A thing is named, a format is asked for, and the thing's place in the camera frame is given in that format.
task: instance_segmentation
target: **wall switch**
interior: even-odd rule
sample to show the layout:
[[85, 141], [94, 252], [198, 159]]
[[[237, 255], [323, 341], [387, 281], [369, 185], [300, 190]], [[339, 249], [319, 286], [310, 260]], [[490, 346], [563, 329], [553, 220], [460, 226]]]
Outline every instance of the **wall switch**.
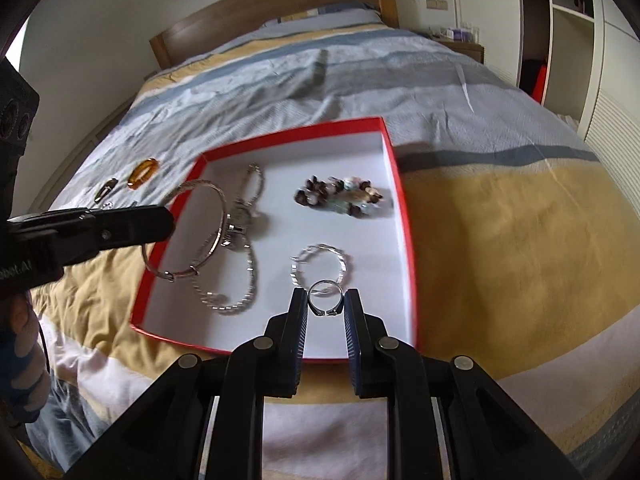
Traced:
[[427, 0], [427, 9], [449, 10], [449, 2], [447, 0]]

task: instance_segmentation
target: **white wall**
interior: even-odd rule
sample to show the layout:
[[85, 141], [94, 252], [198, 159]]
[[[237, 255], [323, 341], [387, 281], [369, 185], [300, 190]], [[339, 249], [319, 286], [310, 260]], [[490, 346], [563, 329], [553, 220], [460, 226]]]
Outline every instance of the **white wall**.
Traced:
[[[158, 68], [148, 40], [215, 1], [42, 0], [20, 63], [40, 108], [20, 161], [14, 214], [27, 211], [76, 144]], [[448, 11], [426, 9], [425, 0], [397, 1], [401, 27], [454, 23], [453, 0]]]

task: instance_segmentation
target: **bed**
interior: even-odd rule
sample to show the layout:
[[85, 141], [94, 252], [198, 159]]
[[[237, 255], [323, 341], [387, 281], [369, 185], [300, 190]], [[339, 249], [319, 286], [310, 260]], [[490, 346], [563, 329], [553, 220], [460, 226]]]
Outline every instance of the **bed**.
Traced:
[[[354, 1], [366, 5], [260, 28]], [[420, 350], [472, 356], [586, 478], [617, 467], [640, 431], [640, 222], [572, 130], [399, 29], [395, 0], [222, 0], [150, 43], [162, 72], [53, 208], [85, 206], [149, 156], [162, 165], [141, 204], [207, 149], [382, 116], [412, 226]], [[110, 200], [127, 206], [128, 192]], [[137, 248], [108, 251], [32, 293], [53, 379], [28, 432], [62, 469], [185, 352], [130, 327], [143, 269]], [[299, 394], [265, 407], [264, 477], [383, 479], [385, 413], [353, 396], [345, 365], [305, 365]]]

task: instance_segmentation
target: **silver ring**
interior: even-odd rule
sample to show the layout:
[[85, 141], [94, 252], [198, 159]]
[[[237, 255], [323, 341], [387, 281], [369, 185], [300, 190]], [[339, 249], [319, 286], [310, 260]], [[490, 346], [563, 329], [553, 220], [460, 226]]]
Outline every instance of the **silver ring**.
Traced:
[[171, 202], [171, 200], [173, 200], [175, 197], [177, 197], [181, 193], [184, 193], [185, 191], [190, 191], [198, 186], [210, 187], [220, 197], [220, 203], [222, 205], [222, 211], [220, 213], [220, 226], [218, 227], [217, 233], [215, 233], [214, 235], [212, 234], [209, 238], [207, 238], [204, 247], [208, 246], [212, 241], [213, 241], [213, 245], [211, 246], [209, 251], [207, 251], [206, 256], [202, 260], [200, 260], [199, 262], [194, 262], [192, 265], [189, 266], [189, 269], [187, 270], [178, 270], [177, 272], [169, 272], [168, 270], [161, 272], [160, 270], [153, 267], [149, 262], [148, 256], [146, 255], [146, 246], [141, 245], [140, 249], [142, 250], [142, 259], [145, 261], [145, 267], [149, 272], [151, 272], [157, 278], [162, 278], [163, 280], [169, 280], [170, 282], [174, 282], [176, 278], [186, 278], [188, 276], [197, 276], [200, 268], [209, 261], [210, 257], [213, 256], [213, 253], [216, 251], [220, 242], [222, 241], [223, 234], [226, 231], [226, 199], [225, 199], [225, 194], [222, 192], [222, 190], [210, 180], [203, 180], [203, 179], [188, 180], [187, 182], [180, 184], [180, 186], [176, 187], [167, 196], [165, 196], [160, 201], [159, 205], [166, 206], [169, 202]]
[[[340, 292], [340, 300], [338, 300], [338, 303], [336, 303], [336, 305], [329, 310], [320, 310], [318, 307], [314, 305], [313, 301], [311, 301], [311, 294], [314, 292], [314, 289], [316, 288], [316, 286], [320, 285], [321, 283], [327, 283], [328, 285], [333, 285]], [[342, 287], [337, 282], [334, 282], [334, 280], [319, 280], [318, 282], [315, 282], [313, 285], [309, 287], [308, 294], [306, 295], [306, 303], [311, 309], [311, 312], [316, 314], [316, 316], [337, 316], [342, 312], [342, 306], [344, 305], [344, 291], [342, 290]]]
[[[345, 277], [347, 276], [347, 261], [344, 257], [344, 253], [340, 249], [336, 249], [331, 245], [318, 244], [318, 245], [309, 245], [309, 247], [300, 251], [300, 254], [298, 254], [298, 256], [291, 257], [293, 261], [291, 263], [290, 276], [291, 276], [291, 281], [293, 282], [293, 286], [301, 286], [302, 288], [305, 288], [301, 284], [302, 277], [300, 276], [300, 272], [301, 272], [300, 264], [305, 264], [306, 260], [310, 256], [313, 256], [314, 254], [317, 254], [321, 251], [330, 252], [332, 254], [335, 254], [338, 257], [338, 261], [340, 262], [340, 272], [338, 273], [338, 277], [336, 278], [335, 282], [332, 282], [332, 283], [337, 283], [338, 287], [342, 285]], [[331, 291], [332, 291], [332, 288], [329, 286], [329, 287], [321, 288], [320, 290], [314, 290], [313, 292], [311, 292], [311, 289], [309, 289], [309, 294], [315, 294], [316, 296], [326, 296]]]

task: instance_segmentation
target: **necklace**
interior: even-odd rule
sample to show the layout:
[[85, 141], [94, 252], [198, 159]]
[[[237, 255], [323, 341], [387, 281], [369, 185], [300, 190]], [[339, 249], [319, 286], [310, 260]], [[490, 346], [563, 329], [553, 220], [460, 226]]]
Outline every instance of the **necklace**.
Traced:
[[[249, 184], [249, 181], [251, 180], [251, 177], [254, 173], [258, 176], [257, 190], [249, 200], [244, 200], [242, 196], [244, 195], [246, 187]], [[236, 312], [239, 310], [244, 310], [245, 308], [250, 306], [255, 299], [255, 285], [257, 281], [254, 263], [255, 255], [254, 250], [251, 246], [251, 241], [247, 236], [247, 231], [251, 226], [251, 222], [253, 219], [252, 209], [254, 208], [257, 200], [260, 198], [263, 189], [264, 175], [262, 174], [260, 166], [258, 166], [257, 164], [250, 164], [246, 169], [246, 173], [244, 174], [242, 182], [240, 183], [238, 195], [234, 200], [233, 207], [226, 216], [227, 228], [222, 241], [222, 246], [231, 250], [242, 248], [246, 251], [246, 270], [249, 274], [249, 286], [246, 293], [242, 297], [242, 300], [233, 304], [222, 304], [222, 294], [202, 290], [202, 288], [198, 284], [197, 275], [191, 277], [193, 288], [198, 293], [200, 301], [213, 310], [220, 310], [222, 312]], [[204, 245], [198, 250], [196, 259], [200, 256], [202, 251], [207, 248], [209, 243], [210, 241], [207, 240]]]

